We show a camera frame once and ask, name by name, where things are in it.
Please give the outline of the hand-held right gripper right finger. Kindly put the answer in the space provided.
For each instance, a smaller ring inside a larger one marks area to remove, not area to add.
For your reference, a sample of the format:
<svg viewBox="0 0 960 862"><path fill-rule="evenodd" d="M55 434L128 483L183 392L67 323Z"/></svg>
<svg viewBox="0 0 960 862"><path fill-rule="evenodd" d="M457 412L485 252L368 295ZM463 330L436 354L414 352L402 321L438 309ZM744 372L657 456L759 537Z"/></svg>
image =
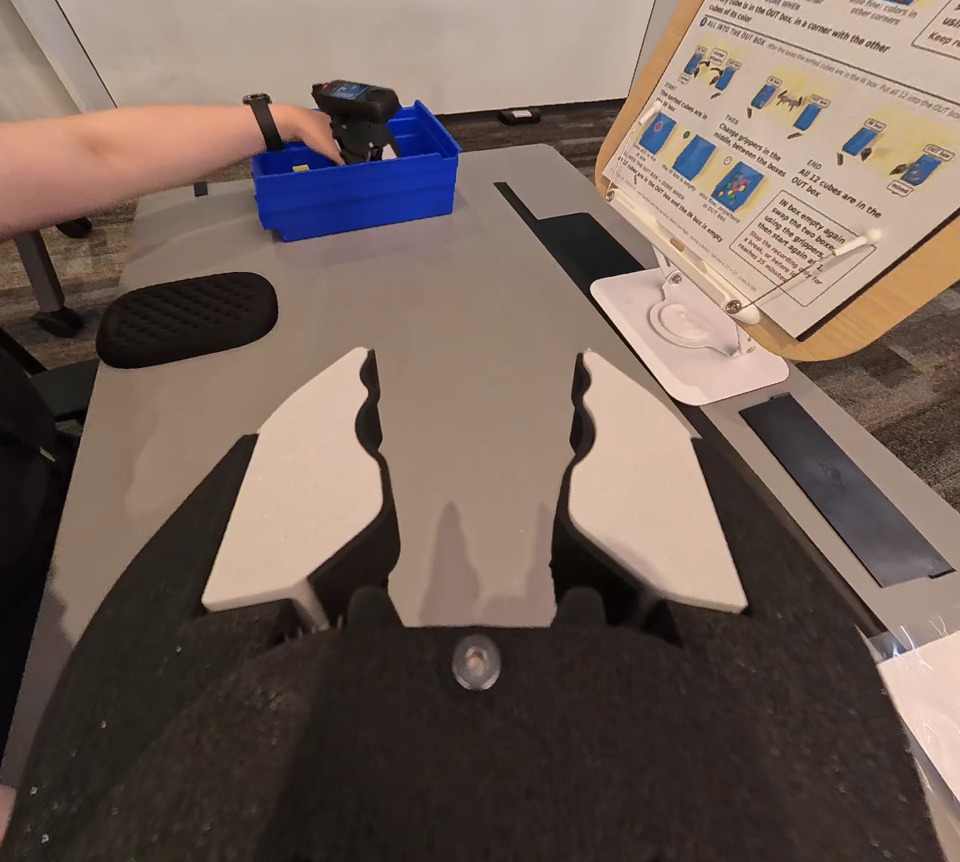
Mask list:
<svg viewBox="0 0 960 862"><path fill-rule="evenodd" d="M609 625L642 627L668 605L742 615L747 594L697 436L597 352L577 355L571 403L551 539L557 607L590 591Z"/></svg>

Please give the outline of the person's left forearm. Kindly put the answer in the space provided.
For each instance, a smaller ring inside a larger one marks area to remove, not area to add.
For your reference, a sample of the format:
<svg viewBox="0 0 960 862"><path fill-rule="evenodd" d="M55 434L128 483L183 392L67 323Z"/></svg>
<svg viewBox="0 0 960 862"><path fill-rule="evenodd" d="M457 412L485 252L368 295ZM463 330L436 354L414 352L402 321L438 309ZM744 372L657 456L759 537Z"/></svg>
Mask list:
<svg viewBox="0 0 960 862"><path fill-rule="evenodd" d="M191 184L264 148L247 106L140 106L3 122L1 239Z"/></svg>

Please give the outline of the rolling stand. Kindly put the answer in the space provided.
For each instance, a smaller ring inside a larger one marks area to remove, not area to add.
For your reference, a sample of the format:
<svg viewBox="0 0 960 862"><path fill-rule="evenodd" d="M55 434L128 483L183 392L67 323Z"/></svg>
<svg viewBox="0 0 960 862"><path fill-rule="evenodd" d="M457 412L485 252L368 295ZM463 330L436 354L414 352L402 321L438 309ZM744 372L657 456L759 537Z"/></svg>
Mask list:
<svg viewBox="0 0 960 862"><path fill-rule="evenodd" d="M85 319L66 305L66 296L42 233L34 231L15 236L13 243L37 305L31 320L56 338L73 338L84 327Z"/></svg>

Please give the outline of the black wristwatch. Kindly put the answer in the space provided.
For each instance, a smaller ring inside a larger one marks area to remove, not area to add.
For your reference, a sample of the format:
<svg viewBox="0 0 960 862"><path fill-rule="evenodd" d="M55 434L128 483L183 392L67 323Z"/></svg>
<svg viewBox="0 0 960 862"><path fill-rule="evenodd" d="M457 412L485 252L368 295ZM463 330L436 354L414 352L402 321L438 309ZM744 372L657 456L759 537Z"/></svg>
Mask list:
<svg viewBox="0 0 960 862"><path fill-rule="evenodd" d="M250 108L254 115L263 137L265 150L267 152L282 151L285 142L271 111L273 102L270 95L266 92L249 93L243 96L242 102Z"/></svg>

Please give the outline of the blue plastic bin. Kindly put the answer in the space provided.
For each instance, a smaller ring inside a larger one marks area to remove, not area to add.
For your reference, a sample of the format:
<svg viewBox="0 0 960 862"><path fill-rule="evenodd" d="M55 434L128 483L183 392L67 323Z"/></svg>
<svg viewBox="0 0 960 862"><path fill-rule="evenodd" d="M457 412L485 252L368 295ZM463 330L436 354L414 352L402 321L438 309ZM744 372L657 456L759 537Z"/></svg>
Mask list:
<svg viewBox="0 0 960 862"><path fill-rule="evenodd" d="M448 215L461 149L422 101L390 120L395 159L338 166L302 143L251 158L258 217L285 242ZM293 173L295 164L310 171Z"/></svg>

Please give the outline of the laminated printed paper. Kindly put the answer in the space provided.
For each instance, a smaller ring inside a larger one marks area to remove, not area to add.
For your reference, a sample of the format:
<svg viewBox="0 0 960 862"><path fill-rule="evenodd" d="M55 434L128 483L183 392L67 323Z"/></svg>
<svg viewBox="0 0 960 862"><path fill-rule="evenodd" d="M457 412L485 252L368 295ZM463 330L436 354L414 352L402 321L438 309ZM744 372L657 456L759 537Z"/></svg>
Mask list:
<svg viewBox="0 0 960 862"><path fill-rule="evenodd" d="M959 635L924 645L892 633L867 641L906 728L947 860L959 859Z"/></svg>

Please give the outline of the white sheet holder bar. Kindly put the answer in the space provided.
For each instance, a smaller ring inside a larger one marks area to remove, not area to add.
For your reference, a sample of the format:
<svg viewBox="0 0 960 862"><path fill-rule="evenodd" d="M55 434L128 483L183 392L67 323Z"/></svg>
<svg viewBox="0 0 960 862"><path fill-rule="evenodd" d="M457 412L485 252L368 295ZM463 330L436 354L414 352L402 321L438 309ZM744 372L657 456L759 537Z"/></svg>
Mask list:
<svg viewBox="0 0 960 862"><path fill-rule="evenodd" d="M744 326L810 306L882 239L819 218L750 160L729 165L708 189L697 182L719 158L711 138L678 125L663 99L637 117L604 170L606 200L669 263Z"/></svg>

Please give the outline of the person's left hand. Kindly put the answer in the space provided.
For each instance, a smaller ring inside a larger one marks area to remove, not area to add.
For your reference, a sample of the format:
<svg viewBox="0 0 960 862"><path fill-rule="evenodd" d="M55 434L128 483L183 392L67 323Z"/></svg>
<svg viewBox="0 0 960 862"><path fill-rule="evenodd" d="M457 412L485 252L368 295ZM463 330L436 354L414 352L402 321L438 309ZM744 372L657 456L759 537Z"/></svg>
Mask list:
<svg viewBox="0 0 960 862"><path fill-rule="evenodd" d="M282 141L302 143L334 164L344 165L330 117L323 112L289 104L270 104L271 115Z"/></svg>

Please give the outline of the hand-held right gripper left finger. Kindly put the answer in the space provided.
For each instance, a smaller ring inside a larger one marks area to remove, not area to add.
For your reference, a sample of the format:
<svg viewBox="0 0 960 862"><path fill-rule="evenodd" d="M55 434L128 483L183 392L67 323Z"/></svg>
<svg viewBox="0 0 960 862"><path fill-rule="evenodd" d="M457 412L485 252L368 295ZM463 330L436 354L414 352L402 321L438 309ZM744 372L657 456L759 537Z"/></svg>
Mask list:
<svg viewBox="0 0 960 862"><path fill-rule="evenodd" d="M355 348L258 428L201 596L210 613L289 601L311 631L385 587L401 540L381 454L377 354Z"/></svg>

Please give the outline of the wooden display board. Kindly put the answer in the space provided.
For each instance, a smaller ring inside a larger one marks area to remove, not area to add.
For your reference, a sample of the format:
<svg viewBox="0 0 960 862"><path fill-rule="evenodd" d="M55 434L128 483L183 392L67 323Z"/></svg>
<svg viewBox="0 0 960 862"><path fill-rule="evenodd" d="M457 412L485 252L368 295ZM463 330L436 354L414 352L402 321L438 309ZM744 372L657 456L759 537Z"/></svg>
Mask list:
<svg viewBox="0 0 960 862"><path fill-rule="evenodd" d="M647 242L655 249L665 250L669 261L678 263L679 269L768 352L799 362L827 361L858 352L958 281L957 212L873 283L846 301L805 340L798 340L757 309L749 312L744 307L729 312L729 306L735 301L729 284L700 261L690 246L668 235L666 229L653 220L650 211L638 208L631 198L619 195L618 185L607 174L621 144L650 106L655 85L666 73L703 2L680 0L652 50L642 50L630 92L597 157L596 187Z"/></svg>

